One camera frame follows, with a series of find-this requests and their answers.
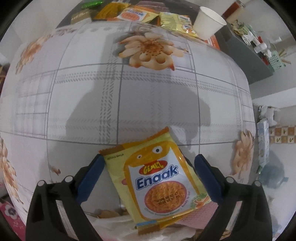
blue gripper pad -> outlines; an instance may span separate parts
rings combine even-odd
[[[220,182],[217,180],[213,172],[214,168],[210,166],[210,164],[207,162],[207,160],[204,158],[202,154],[199,154],[195,157],[194,167],[197,172],[197,175],[201,179],[201,182],[205,186],[205,189],[207,190],[211,200],[213,202],[221,204],[223,202],[223,190]]]
[[[103,169],[105,167],[105,160],[102,155],[97,155],[89,165],[89,169],[77,188],[76,202],[81,205],[85,202],[91,194],[94,185],[98,181]]]

noodle snack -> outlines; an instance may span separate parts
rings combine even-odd
[[[211,201],[168,127],[100,153],[139,234],[166,227]]]

pink mat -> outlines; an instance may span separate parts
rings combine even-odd
[[[7,222],[9,223],[13,231],[17,234],[17,236],[22,241],[25,241],[26,226],[20,219],[15,208],[9,202],[0,202],[0,211],[3,213],[3,216],[6,218]]]
[[[178,221],[177,223],[195,229],[204,229],[215,213],[217,207],[217,203],[210,202],[209,204],[204,205],[202,208],[196,209],[195,211],[191,212],[188,216]]]

white paper cup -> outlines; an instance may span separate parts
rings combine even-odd
[[[207,40],[226,24],[226,21],[215,11],[207,7],[200,7],[193,30],[199,38]]]

snack packaging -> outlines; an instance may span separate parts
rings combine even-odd
[[[130,3],[125,2],[111,2],[107,4],[102,10],[94,17],[95,20],[115,18],[122,10],[130,6]]]
[[[103,0],[98,0],[98,1],[92,1],[92,2],[87,2],[87,3],[84,3],[81,8],[82,9],[85,9],[85,8],[91,8],[91,7],[96,7],[100,4],[102,4],[104,1]]]
[[[160,25],[170,31],[178,31],[183,34],[196,37],[197,34],[192,29],[192,23],[188,16],[170,12],[160,12]]]
[[[211,202],[168,127],[100,154],[139,234],[160,230]]]
[[[150,8],[140,6],[130,6],[124,9],[116,19],[127,21],[140,21],[142,23],[148,23],[159,15],[158,11]]]

